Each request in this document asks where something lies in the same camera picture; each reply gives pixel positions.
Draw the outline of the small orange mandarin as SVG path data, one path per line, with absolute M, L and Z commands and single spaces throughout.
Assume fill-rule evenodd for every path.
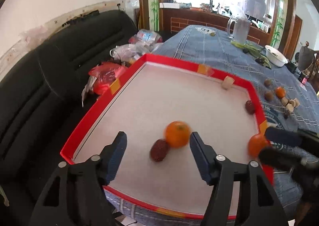
M 261 150 L 270 145 L 269 141 L 263 134 L 255 134 L 248 142 L 248 154 L 252 158 L 257 158 Z

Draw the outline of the large orange mandarin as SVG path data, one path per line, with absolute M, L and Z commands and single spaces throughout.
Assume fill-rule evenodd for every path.
M 286 97 L 286 91 L 283 87 L 279 86 L 275 89 L 275 94 L 279 99 Z

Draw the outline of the white cake cube top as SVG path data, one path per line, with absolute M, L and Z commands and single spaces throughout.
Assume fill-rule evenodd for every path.
M 230 76 L 226 76 L 225 79 L 223 80 L 221 86 L 223 89 L 225 90 L 229 90 L 232 85 L 234 84 L 235 79 L 230 77 Z

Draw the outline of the white cake cube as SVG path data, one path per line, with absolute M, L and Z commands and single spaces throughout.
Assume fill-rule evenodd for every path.
M 232 85 L 234 84 L 235 79 L 230 77 L 230 76 L 226 76 L 225 79 L 223 80 L 221 86 L 223 89 L 225 90 L 229 90 Z
M 289 100 L 286 97 L 281 98 L 281 103 L 283 106 L 286 106 L 289 103 Z
M 294 99 L 295 107 L 297 108 L 300 105 L 300 102 L 297 98 Z

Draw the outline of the red date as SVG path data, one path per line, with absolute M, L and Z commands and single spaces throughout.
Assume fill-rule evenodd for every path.
M 164 139 L 159 139 L 155 141 L 151 150 L 150 150 L 150 158 L 154 162 L 161 162 L 166 157 L 167 153 L 170 150 L 170 146 Z
M 288 119 L 290 117 L 290 112 L 288 110 L 286 110 L 284 113 L 283 113 L 283 117 L 285 119 Z
M 245 109 L 248 114 L 253 115 L 255 113 L 255 105 L 251 100 L 246 101 Z

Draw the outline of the white hexagonal cake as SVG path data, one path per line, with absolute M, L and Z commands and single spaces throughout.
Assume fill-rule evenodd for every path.
M 294 107 L 292 106 L 292 104 L 288 103 L 286 105 L 286 110 L 290 113 L 292 113 L 294 111 Z

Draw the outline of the white cake cube middle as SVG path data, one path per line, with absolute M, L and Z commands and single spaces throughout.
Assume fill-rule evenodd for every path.
M 300 105 L 300 102 L 297 98 L 294 99 L 295 107 L 297 108 Z

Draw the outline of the blue plaid tablecloth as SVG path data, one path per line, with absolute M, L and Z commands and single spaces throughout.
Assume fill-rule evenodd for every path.
M 273 65 L 271 69 L 263 67 L 257 64 L 250 54 L 244 54 L 241 49 L 233 46 L 226 32 L 216 30 L 215 36 L 211 37 L 199 31 L 203 28 L 198 25 L 188 26 L 164 42 L 153 53 L 209 65 L 249 80 L 257 91 L 268 121 L 286 130 L 303 128 L 318 132 L 318 97 L 308 82 L 305 85 L 307 88 L 305 91 L 298 85 L 297 76 L 290 73 L 286 67 Z M 284 87 L 287 97 L 299 100 L 301 105 L 290 118 L 286 120 L 283 118 L 284 107 L 280 100 L 274 99 L 267 102 L 264 99 L 264 93 L 267 90 L 264 85 L 265 79 L 271 79 L 273 88 Z M 283 205 L 288 221 L 294 219 L 302 196 L 301 187 L 292 180 L 287 172 L 275 170 L 274 189 Z M 144 225 L 199 225 L 199 221 L 174 218 L 147 210 L 116 197 L 107 190 L 105 195 L 116 209 Z

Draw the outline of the pink white card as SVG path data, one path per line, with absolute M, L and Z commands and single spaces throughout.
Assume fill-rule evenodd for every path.
M 307 88 L 305 87 L 304 84 L 302 84 L 302 83 L 299 82 L 298 85 L 299 85 L 303 90 L 307 91 Z

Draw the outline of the black red canister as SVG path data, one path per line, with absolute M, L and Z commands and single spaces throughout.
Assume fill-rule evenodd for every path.
M 298 80 L 302 83 L 302 84 L 306 84 L 309 78 L 309 70 L 305 69 L 303 71 L 300 72 Z

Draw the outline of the white bowl with leaves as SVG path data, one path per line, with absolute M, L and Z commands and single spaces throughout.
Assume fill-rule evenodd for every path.
M 266 45 L 265 49 L 266 49 L 266 57 L 273 65 L 277 67 L 283 67 L 285 64 L 288 63 L 288 60 L 286 59 L 286 57 L 274 47 L 271 47 L 270 45 Z

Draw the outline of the black sofa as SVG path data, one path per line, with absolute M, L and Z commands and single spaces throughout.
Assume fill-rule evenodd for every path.
M 27 225 L 61 149 L 95 102 L 89 71 L 136 34 L 123 11 L 73 21 L 27 53 L 1 80 L 1 225 Z

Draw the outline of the red plastic bag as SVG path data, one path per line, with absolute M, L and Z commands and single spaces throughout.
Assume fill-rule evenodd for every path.
M 113 62 L 103 62 L 89 71 L 89 79 L 81 93 L 82 106 L 88 93 L 104 94 L 128 68 Z

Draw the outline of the clear glass pitcher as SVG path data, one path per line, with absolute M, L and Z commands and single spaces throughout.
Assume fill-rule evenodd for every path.
M 233 41 L 245 44 L 248 38 L 250 22 L 246 15 L 231 17 L 226 26 L 226 32 Z

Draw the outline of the clear plastic bag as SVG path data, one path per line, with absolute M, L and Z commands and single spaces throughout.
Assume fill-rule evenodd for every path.
M 150 54 L 163 44 L 160 34 L 155 31 L 141 29 L 133 35 L 128 44 L 116 46 L 110 50 L 110 57 L 120 62 L 138 60 L 144 54 Z

